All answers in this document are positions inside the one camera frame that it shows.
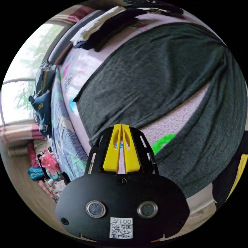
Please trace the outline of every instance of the white cloth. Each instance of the white cloth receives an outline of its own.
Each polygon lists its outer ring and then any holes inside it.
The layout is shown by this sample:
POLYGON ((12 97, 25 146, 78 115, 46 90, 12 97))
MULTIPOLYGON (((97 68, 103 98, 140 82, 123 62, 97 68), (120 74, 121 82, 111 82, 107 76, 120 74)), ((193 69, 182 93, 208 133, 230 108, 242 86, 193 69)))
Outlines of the white cloth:
POLYGON ((80 41, 87 41, 93 33, 100 29, 106 20, 121 12, 124 12, 125 10, 125 8, 119 6, 110 9, 96 19, 87 23, 84 27, 80 28, 70 41, 73 42, 74 46, 80 41))

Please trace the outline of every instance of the gray fabric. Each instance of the gray fabric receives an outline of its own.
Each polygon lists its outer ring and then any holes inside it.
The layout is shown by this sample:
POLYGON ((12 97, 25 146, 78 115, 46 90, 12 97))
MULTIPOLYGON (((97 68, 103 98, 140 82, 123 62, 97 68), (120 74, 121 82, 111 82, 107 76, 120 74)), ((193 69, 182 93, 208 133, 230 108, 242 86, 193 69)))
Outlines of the gray fabric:
POLYGON ((200 106, 157 155, 159 172, 186 198, 224 170, 242 139, 244 77, 230 50, 206 28, 162 25, 137 35, 90 77, 75 98, 90 145, 103 129, 138 129, 179 106, 210 82, 200 106))
POLYGON ((79 31, 80 28, 84 27, 87 23, 90 21, 96 19, 100 15, 104 14, 105 11, 103 10, 96 10, 89 15, 85 16, 83 19, 81 19, 79 22, 77 22, 75 25, 73 25, 59 40, 57 45, 54 47, 53 51, 51 52, 48 61, 51 64, 54 64, 56 59, 61 55, 61 53, 64 51, 66 46, 69 44, 70 39, 79 31))

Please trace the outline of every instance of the folded clothes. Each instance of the folded clothes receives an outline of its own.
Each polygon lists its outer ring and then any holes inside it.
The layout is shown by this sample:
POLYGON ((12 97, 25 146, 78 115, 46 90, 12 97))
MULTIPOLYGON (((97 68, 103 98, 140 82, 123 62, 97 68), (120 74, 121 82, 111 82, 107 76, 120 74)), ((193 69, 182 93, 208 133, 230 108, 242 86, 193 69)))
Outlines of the folded clothes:
POLYGON ((91 34, 87 41, 81 41, 80 44, 77 44, 74 48, 89 50, 96 47, 99 43, 103 44, 101 41, 104 41, 105 44, 110 37, 122 31, 128 25, 133 24, 135 21, 134 17, 146 13, 147 11, 142 9, 127 9, 125 12, 121 12, 106 20, 97 32, 91 34))
POLYGON ((87 41, 93 33, 100 29, 106 20, 124 11, 126 11, 125 8, 118 6, 110 9, 82 27, 70 41, 73 42, 74 46, 80 41, 87 41))
POLYGON ((171 14, 174 15, 182 15, 184 13, 184 11, 179 8, 176 7, 174 5, 171 4, 158 4, 158 3, 141 3, 141 4, 132 4, 132 5, 127 5, 124 6, 125 9, 129 9, 129 8, 158 8, 161 10, 166 10, 167 12, 170 12, 171 14))
POLYGON ((136 23, 137 20, 138 20, 137 18, 133 17, 131 19, 128 19, 123 24, 121 24, 117 29, 112 30, 108 35, 106 35, 102 40, 100 40, 96 46, 94 46, 95 51, 100 52, 103 46, 108 42, 109 39, 111 39, 113 36, 121 32, 124 28, 136 23))

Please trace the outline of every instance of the yellow object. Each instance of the yellow object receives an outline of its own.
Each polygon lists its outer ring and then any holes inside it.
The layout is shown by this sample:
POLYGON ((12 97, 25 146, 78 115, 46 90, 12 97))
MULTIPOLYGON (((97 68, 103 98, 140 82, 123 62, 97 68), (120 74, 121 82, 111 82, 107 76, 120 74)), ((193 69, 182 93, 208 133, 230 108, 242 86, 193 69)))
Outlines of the yellow object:
POLYGON ((238 182, 239 182, 239 180, 240 180, 240 178, 241 178, 241 175, 242 175, 242 173, 243 173, 243 171, 244 171, 244 168, 245 168, 245 165, 246 165, 246 163, 247 163, 247 160, 248 160, 248 154, 243 154, 243 155, 241 156, 240 163, 239 163, 239 165, 238 165, 238 172, 237 172, 237 175, 236 175, 236 179, 235 179, 235 181, 234 181, 234 184, 233 184, 233 186, 232 186, 232 189, 231 189, 230 194, 229 194, 229 196, 227 197, 227 199, 230 197, 230 195, 231 195, 232 192, 234 191, 235 187, 237 186, 237 184, 238 184, 238 182))
POLYGON ((46 76, 47 76, 48 70, 45 71, 45 76, 44 76, 44 82, 43 82, 43 88, 42 88, 42 94, 44 93, 45 85, 46 85, 46 76))
POLYGON ((122 136, 125 173, 127 174, 129 172, 137 172, 140 170, 140 163, 138 160, 129 125, 122 125, 122 136))
POLYGON ((119 171, 119 160, 120 160, 120 145, 121 145, 121 124, 114 126, 112 136, 108 145, 108 150, 103 163, 103 169, 109 172, 119 171))

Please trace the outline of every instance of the red fabric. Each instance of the red fabric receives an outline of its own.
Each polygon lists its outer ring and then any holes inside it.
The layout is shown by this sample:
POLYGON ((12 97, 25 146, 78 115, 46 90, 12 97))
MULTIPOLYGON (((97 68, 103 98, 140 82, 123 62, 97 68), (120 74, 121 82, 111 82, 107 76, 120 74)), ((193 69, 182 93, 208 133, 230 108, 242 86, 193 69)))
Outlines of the red fabric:
POLYGON ((39 165, 36 162, 36 153, 34 149, 34 143, 32 141, 28 143, 28 156, 29 156, 31 167, 38 168, 39 165))

